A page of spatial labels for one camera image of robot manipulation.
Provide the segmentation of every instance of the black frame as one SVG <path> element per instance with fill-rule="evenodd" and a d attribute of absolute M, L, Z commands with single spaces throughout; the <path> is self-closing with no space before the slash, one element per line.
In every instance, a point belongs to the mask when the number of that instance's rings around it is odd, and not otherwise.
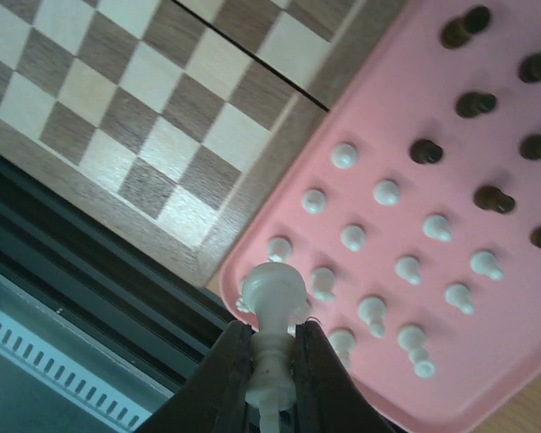
<path fill-rule="evenodd" d="M 174 392 L 233 319 L 1 156 L 0 273 Z"/>

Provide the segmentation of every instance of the pink plastic tray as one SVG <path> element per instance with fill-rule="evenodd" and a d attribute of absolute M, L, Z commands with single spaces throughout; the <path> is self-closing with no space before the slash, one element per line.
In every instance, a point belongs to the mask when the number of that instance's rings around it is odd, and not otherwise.
<path fill-rule="evenodd" d="M 473 1 L 412 0 L 363 66 L 335 109 L 316 131 L 260 214 L 227 258 L 221 274 L 226 306 L 256 327 L 256 317 L 237 311 L 239 281 L 266 261 L 266 243 L 286 236 L 295 266 L 309 284 L 316 267 L 327 265 L 338 278 L 334 302 L 312 298 L 313 316 L 325 332 L 351 329 L 357 347 L 350 374 L 369 402 L 403 428 L 419 433 L 471 430 L 541 372 L 541 250 L 529 242 L 541 225 L 541 161 L 526 161 L 518 144 L 541 133 L 541 83 L 517 77 L 519 62 L 541 51 L 541 0 L 488 0 L 491 27 L 460 50 L 438 41 L 445 22 Z M 499 97 L 496 112 L 463 120 L 454 101 L 468 90 Z M 445 150 L 436 165 L 418 165 L 408 147 L 420 137 Z M 359 159 L 338 170 L 330 153 L 353 143 Z M 372 188 L 395 180 L 400 202 L 377 204 Z M 472 193 L 481 184 L 502 188 L 517 200 L 516 210 L 498 215 L 478 209 Z M 326 209 L 310 215 L 302 194 L 322 189 Z M 452 224 L 453 241 L 423 234 L 429 214 Z M 340 241 L 341 229 L 365 227 L 358 253 Z M 493 251 L 502 281 L 473 273 L 469 259 Z M 414 255 L 422 264 L 422 284 L 411 286 L 394 272 L 396 260 Z M 445 287 L 460 281 L 476 308 L 465 316 L 448 305 Z M 387 335 L 379 340 L 357 316 L 366 295 L 387 303 Z M 426 332 L 426 348 L 436 366 L 430 379 L 413 373 L 397 344 L 407 323 Z"/>

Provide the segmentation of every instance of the metal grate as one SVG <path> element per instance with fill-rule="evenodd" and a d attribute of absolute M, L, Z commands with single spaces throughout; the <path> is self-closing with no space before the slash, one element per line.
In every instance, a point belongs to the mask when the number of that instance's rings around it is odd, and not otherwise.
<path fill-rule="evenodd" d="M 151 413 L 0 310 L 0 354 L 116 431 Z"/>

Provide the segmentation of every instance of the white chess piece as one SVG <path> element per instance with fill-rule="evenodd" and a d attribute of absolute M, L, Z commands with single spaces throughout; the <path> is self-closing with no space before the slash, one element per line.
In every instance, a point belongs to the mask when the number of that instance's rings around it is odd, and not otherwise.
<path fill-rule="evenodd" d="M 290 318 L 288 329 L 289 334 L 294 335 L 295 331 L 297 330 L 297 325 L 305 323 L 305 321 L 310 318 L 312 311 L 313 308 L 310 306 L 307 300 L 307 302 L 305 302 L 302 307 L 300 307 L 297 311 L 294 312 L 292 318 Z"/>
<path fill-rule="evenodd" d="M 242 296 L 236 300 L 236 303 L 234 305 L 236 306 L 236 309 L 238 309 L 241 313 L 251 313 L 249 308 L 244 303 L 244 299 Z"/>
<path fill-rule="evenodd" d="M 457 307 L 465 314 L 472 314 L 475 308 L 471 302 L 471 293 L 463 284 L 451 284 L 445 290 L 445 300 L 449 305 Z"/>
<path fill-rule="evenodd" d="M 377 338 L 385 336 L 384 320 L 387 316 L 387 306 L 381 298 L 370 296 L 363 299 L 357 311 L 361 320 L 369 326 L 371 335 Z"/>
<path fill-rule="evenodd" d="M 375 201 L 383 206 L 393 206 L 399 203 L 400 189 L 392 180 L 382 180 L 372 190 Z"/>
<path fill-rule="evenodd" d="M 261 431 L 278 433 L 279 412 L 297 401 L 290 374 L 295 339 L 287 329 L 293 313 L 307 301 L 305 282 L 287 264 L 263 263 L 246 277 L 243 299 L 259 322 L 259 332 L 252 336 L 254 371 L 245 399 L 259 410 Z"/>
<path fill-rule="evenodd" d="M 395 264 L 395 272 L 414 286 L 421 283 L 421 265 L 415 257 L 407 255 L 399 258 Z"/>
<path fill-rule="evenodd" d="M 318 189 L 309 189 L 301 200 L 302 207 L 309 214 L 319 214 L 325 210 L 326 206 L 326 196 L 323 191 Z"/>
<path fill-rule="evenodd" d="M 341 242 L 353 252 L 359 251 L 367 240 L 367 234 L 362 227 L 350 225 L 341 232 Z"/>
<path fill-rule="evenodd" d="M 270 262 L 283 263 L 292 256 L 292 245 L 284 237 L 273 237 L 267 243 L 267 257 Z"/>
<path fill-rule="evenodd" d="M 336 285 L 336 276 L 329 268 L 316 268 L 310 275 L 310 287 L 313 296 L 319 300 L 335 300 L 333 289 Z"/>
<path fill-rule="evenodd" d="M 418 377 L 427 379 L 435 374 L 435 365 L 429 360 L 425 349 L 426 335 L 415 325 L 406 325 L 399 330 L 397 343 L 408 352 L 408 359 Z"/>
<path fill-rule="evenodd" d="M 423 233 L 431 239 L 441 242 L 449 242 L 453 238 L 449 221 L 438 214 L 429 216 L 423 223 Z"/>
<path fill-rule="evenodd" d="M 354 335 L 347 329 L 336 329 L 328 336 L 328 341 L 344 368 L 349 368 L 351 366 L 351 353 L 356 345 Z"/>
<path fill-rule="evenodd" d="M 492 280 L 499 281 L 503 278 L 503 271 L 499 267 L 497 257 L 489 251 L 479 251 L 473 254 L 470 265 L 474 272 L 486 275 Z"/>
<path fill-rule="evenodd" d="M 357 150 L 349 143 L 339 143 L 331 153 L 331 162 L 340 170 L 350 169 L 358 158 Z"/>

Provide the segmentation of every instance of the light square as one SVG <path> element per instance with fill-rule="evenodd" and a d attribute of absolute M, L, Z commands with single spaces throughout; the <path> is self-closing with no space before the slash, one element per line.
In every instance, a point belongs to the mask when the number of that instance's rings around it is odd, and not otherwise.
<path fill-rule="evenodd" d="M 16 72 L 0 105 L 0 116 L 17 131 L 37 140 L 53 106 L 51 95 Z"/>
<path fill-rule="evenodd" d="M 225 104 L 203 145 L 245 172 L 261 155 L 268 139 L 268 130 L 234 106 Z"/>
<path fill-rule="evenodd" d="M 139 156 L 172 180 L 178 181 L 199 147 L 198 142 L 159 117 Z"/>
<path fill-rule="evenodd" d="M 98 12 L 138 39 L 144 35 L 160 0 L 101 0 Z"/>
<path fill-rule="evenodd" d="M 117 192 L 135 158 L 133 152 L 98 129 L 90 140 L 78 169 L 104 189 Z"/>
<path fill-rule="evenodd" d="M 94 9 L 82 0 L 42 0 L 34 27 L 76 54 L 93 14 Z"/>
<path fill-rule="evenodd" d="M 181 75 L 181 68 L 146 43 L 140 42 L 119 85 L 161 113 Z"/>
<path fill-rule="evenodd" d="M 208 29 L 187 65 L 187 73 L 222 99 L 228 99 L 250 63 L 249 56 Z"/>
<path fill-rule="evenodd" d="M 211 22 L 225 0 L 180 0 L 180 2 L 204 20 Z"/>
<path fill-rule="evenodd" d="M 158 225 L 189 248 L 198 247 L 216 220 L 216 211 L 181 186 L 174 189 Z"/>
<path fill-rule="evenodd" d="M 22 56 L 30 25 L 0 5 L 0 61 L 16 69 Z"/>
<path fill-rule="evenodd" d="M 108 78 L 103 77 L 86 63 L 74 59 L 60 91 L 59 100 L 91 124 L 98 126 L 115 89 L 116 85 Z"/>
<path fill-rule="evenodd" d="M 329 42 L 281 13 L 259 49 L 261 60 L 305 88 L 322 65 Z"/>
<path fill-rule="evenodd" d="M 272 0 L 280 9 L 286 9 L 290 5 L 290 0 Z"/>

